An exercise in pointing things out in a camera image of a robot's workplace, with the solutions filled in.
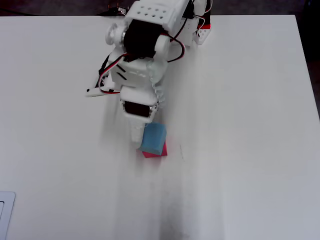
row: white robot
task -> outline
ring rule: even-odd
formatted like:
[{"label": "white robot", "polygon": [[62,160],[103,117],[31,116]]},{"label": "white robot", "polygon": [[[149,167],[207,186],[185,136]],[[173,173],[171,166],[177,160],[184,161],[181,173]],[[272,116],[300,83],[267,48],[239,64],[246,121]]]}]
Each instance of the white robot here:
[{"label": "white robot", "polygon": [[[103,63],[97,84],[87,90],[87,96],[120,94],[136,148],[141,146],[145,125],[165,106],[162,83],[168,64],[184,56],[185,45],[190,46],[192,41],[201,45],[205,41],[211,28],[202,29],[204,16],[209,18],[210,25],[211,8],[212,0],[135,1],[123,14],[122,23],[114,23],[108,29],[106,43],[114,44],[115,48]],[[181,46],[181,54],[168,60],[174,42]]]}]

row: table surface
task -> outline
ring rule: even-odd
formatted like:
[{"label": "table surface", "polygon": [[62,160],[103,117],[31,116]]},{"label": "table surface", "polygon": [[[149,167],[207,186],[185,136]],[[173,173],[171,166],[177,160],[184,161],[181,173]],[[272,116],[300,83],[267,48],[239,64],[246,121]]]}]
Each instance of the table surface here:
[{"label": "table surface", "polygon": [[0,18],[7,239],[318,240],[320,122],[295,17],[211,17],[168,68],[162,159],[131,146],[119,96],[84,97],[113,21]]}]

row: black floor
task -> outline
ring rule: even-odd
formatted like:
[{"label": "black floor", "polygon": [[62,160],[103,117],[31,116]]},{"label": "black floor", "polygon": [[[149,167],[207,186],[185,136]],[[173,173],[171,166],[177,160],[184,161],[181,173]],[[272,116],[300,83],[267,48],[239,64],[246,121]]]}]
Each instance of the black floor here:
[{"label": "black floor", "polygon": [[[0,16],[16,16],[17,14],[1,9],[13,10],[32,15],[49,16],[83,16],[97,15],[108,10],[108,5],[117,3],[122,7],[131,6],[135,0],[1,0]],[[320,113],[320,56],[313,56],[314,46],[309,44],[314,39],[313,30],[309,28],[313,20],[305,21],[304,0],[213,0],[212,15],[288,15],[296,16],[303,48],[306,55],[309,75],[314,97]],[[314,29],[320,25],[314,23]]]}]

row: red block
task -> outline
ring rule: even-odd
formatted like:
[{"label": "red block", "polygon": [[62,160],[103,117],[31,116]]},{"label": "red block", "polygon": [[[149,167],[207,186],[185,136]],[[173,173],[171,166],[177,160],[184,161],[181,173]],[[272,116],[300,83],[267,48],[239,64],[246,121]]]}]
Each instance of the red block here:
[{"label": "red block", "polygon": [[157,154],[153,154],[153,153],[149,153],[149,152],[145,152],[143,151],[142,152],[144,157],[146,159],[148,158],[156,158],[156,157],[162,157],[162,156],[168,156],[168,153],[167,153],[167,143],[164,142],[164,145],[163,145],[163,149],[162,149],[162,154],[161,155],[157,155]]}]

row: cable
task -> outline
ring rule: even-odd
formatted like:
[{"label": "cable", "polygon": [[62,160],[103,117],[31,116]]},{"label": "cable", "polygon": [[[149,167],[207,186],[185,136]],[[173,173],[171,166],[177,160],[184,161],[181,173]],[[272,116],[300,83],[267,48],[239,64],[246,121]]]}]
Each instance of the cable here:
[{"label": "cable", "polygon": [[212,8],[212,2],[213,2],[213,0],[210,1],[210,8],[209,8],[207,11],[204,12],[205,14],[208,13],[208,12],[210,12],[210,10],[211,10],[211,8]]},{"label": "cable", "polygon": [[104,71],[100,74],[99,81],[98,81],[98,86],[99,86],[100,92],[102,92],[102,93],[104,93],[104,94],[118,94],[118,93],[120,93],[119,91],[104,91],[104,90],[102,90],[102,89],[101,89],[101,81],[102,81],[103,75],[104,75],[106,72],[110,71],[112,68],[114,68],[114,67],[118,64],[118,62],[121,60],[121,58],[122,58],[122,57],[125,57],[125,56],[128,56],[128,54],[127,54],[127,53],[124,53],[124,54],[120,55],[114,62],[112,62],[111,64],[109,64],[109,65],[104,69]]},{"label": "cable", "polygon": [[180,35],[180,33],[182,32],[182,30],[184,29],[187,20],[188,20],[187,18],[184,20],[184,23],[182,24],[182,27],[181,27],[180,30],[177,32],[177,34],[174,36],[175,39]]},{"label": "cable", "polygon": [[180,46],[181,46],[181,48],[182,48],[182,51],[181,51],[180,56],[178,56],[178,57],[175,58],[175,59],[169,60],[168,63],[171,63],[171,62],[173,62],[173,61],[176,61],[176,60],[181,59],[181,58],[185,55],[185,52],[186,52],[186,47],[185,47],[185,45],[184,45],[181,41],[179,41],[178,39],[176,39],[175,37],[173,37],[173,36],[171,36],[171,35],[169,35],[169,34],[167,34],[167,33],[162,33],[161,35],[168,36],[169,38],[171,38],[172,41],[176,41],[178,44],[180,44]]},{"label": "cable", "polygon": [[197,30],[201,29],[205,25],[205,22],[206,22],[205,18],[202,16],[198,16],[198,15],[193,15],[193,16],[203,20],[201,27],[197,28]]},{"label": "cable", "polygon": [[109,60],[109,56],[110,54],[106,57],[106,59],[104,60],[104,62],[102,63],[102,66],[101,68],[99,69],[99,76],[104,72],[106,66],[107,66],[107,63],[108,63],[108,60]]},{"label": "cable", "polygon": [[199,35],[199,33],[198,33],[198,30],[201,29],[201,28],[204,26],[206,20],[205,20],[204,17],[198,16],[198,15],[193,15],[193,16],[196,17],[196,18],[199,18],[199,19],[202,19],[202,20],[203,20],[203,23],[202,23],[201,27],[199,27],[199,28],[196,29],[196,34],[198,35],[198,37],[200,37],[200,35]]},{"label": "cable", "polygon": [[20,11],[13,11],[10,9],[5,9],[5,8],[0,8],[1,11],[7,12],[7,13],[11,13],[11,14],[16,14],[16,15],[22,15],[22,16],[39,16],[39,15],[33,15],[30,13],[25,13],[25,12],[20,12]]}]

